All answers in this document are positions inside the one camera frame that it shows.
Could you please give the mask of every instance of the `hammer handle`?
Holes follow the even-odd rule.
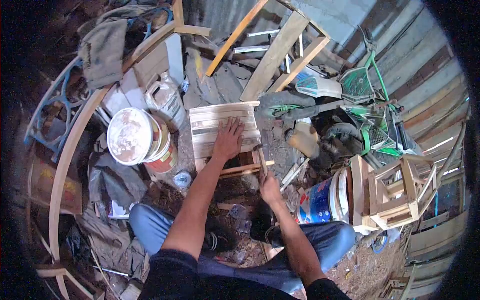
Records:
[[[264,152],[262,148],[258,149],[257,152],[258,152],[258,157],[260,158],[260,164],[262,165],[262,171],[265,177],[267,177],[268,169],[267,169],[267,163],[265,162]]]

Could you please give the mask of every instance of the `person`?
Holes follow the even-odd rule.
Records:
[[[131,209],[133,232],[151,255],[140,299],[294,299],[288,293],[300,283],[308,299],[348,299],[325,272],[353,245],[353,228],[343,222],[299,226],[271,171],[260,177],[260,193],[277,217],[277,235],[285,250],[251,268],[232,268],[201,255],[206,236],[214,236],[205,234],[208,207],[220,171],[240,152],[243,128],[239,119],[229,119],[225,128],[219,123],[212,158],[193,181],[175,219],[145,204]]]

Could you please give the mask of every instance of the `paint bucket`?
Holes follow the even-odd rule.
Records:
[[[348,224],[347,169],[338,170],[300,196],[297,223],[343,221]]]
[[[160,130],[155,120],[138,108],[129,107],[117,112],[107,129],[110,154],[119,163],[134,166],[144,161],[159,146]]]
[[[178,151],[171,142],[168,126],[161,118],[150,115],[155,119],[160,129],[160,145],[158,150],[145,158],[144,164],[156,173],[167,173],[176,165]]]

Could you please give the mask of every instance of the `jeans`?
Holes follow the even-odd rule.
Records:
[[[174,217],[145,204],[137,204],[130,211],[130,225],[139,242],[152,256],[160,250]],[[326,272],[340,261],[355,242],[353,227],[343,222],[300,225],[312,244],[322,271]],[[198,274],[202,277],[227,276],[252,280],[292,293],[301,288],[300,278],[291,270],[285,250],[258,267],[233,268],[200,255]]]

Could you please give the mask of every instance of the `hammer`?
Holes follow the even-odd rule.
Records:
[[[267,163],[265,162],[265,155],[264,155],[264,152],[262,150],[262,148],[265,147],[265,146],[267,146],[267,145],[266,144],[258,144],[257,146],[255,146],[253,148],[253,150],[258,152],[258,157],[260,158],[260,164],[262,165],[263,173],[264,173],[265,177],[267,177],[267,173],[268,173]]]

